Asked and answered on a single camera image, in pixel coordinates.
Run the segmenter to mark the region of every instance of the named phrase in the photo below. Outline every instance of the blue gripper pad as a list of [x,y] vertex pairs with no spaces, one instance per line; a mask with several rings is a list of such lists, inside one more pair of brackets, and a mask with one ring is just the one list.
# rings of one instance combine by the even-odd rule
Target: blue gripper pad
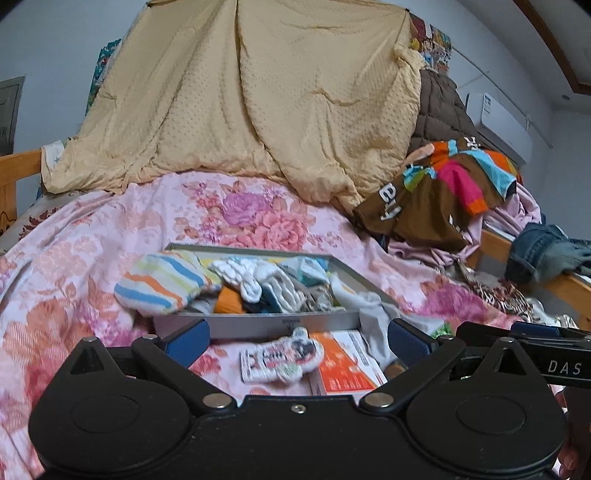
[[209,325],[205,320],[197,320],[164,338],[164,352],[189,368],[207,350],[209,341]]
[[388,325],[388,346],[407,367],[432,353],[437,341],[402,319],[392,319]]
[[558,327],[538,325],[536,323],[515,322],[511,325],[511,331],[513,333],[522,333],[523,335],[528,335],[530,337],[563,337]]

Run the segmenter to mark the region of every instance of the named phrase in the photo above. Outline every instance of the blanket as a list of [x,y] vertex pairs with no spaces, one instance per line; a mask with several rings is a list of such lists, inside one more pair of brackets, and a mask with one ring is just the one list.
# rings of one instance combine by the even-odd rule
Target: blanket
[[290,183],[351,211],[402,163],[418,115],[409,13],[365,0],[174,0],[142,11],[53,193],[171,171]]
[[[310,206],[269,180],[171,173],[130,185],[123,195],[91,192],[0,257],[0,478],[41,472],[27,421],[80,338],[96,335],[121,346],[147,331],[146,321],[117,303],[113,288],[138,257],[170,242],[334,255],[404,311],[442,318],[451,330],[464,320],[505,328],[514,320],[438,271],[360,238],[334,207]],[[282,393],[268,385],[234,390],[238,373],[224,373],[216,361],[232,351],[212,347],[192,370],[237,397]],[[228,358],[231,364],[238,362]]]

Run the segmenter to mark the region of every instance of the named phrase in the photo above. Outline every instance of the yellow quilt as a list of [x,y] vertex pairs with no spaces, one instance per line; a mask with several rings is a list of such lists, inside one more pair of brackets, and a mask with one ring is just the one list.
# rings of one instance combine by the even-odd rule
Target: yellow quilt
[[53,193],[184,170],[287,181],[351,211],[399,169],[424,61],[395,5],[156,0],[121,48]]

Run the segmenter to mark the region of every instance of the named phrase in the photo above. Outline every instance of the colorful poster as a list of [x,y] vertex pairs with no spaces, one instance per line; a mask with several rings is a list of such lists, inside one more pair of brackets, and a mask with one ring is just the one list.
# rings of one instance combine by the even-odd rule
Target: colorful poster
[[441,30],[425,23],[422,18],[410,14],[411,17],[411,48],[420,52],[427,68],[447,75],[449,60],[452,57],[452,41]]
[[99,88],[103,84],[107,71],[107,65],[109,60],[113,57],[113,54],[118,51],[121,45],[121,39],[114,40],[107,43],[106,46],[101,48],[99,53],[99,59],[96,61],[95,74],[92,76],[92,83],[90,84],[90,93],[88,94],[88,101],[86,102],[86,113],[90,110],[92,102],[95,101],[96,94],[99,93]]

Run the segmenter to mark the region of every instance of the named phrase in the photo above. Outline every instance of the ceiling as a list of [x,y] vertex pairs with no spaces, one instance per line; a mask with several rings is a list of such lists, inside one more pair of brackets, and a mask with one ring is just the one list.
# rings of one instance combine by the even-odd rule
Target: ceiling
[[591,15],[577,2],[458,1],[505,44],[554,105],[591,113]]

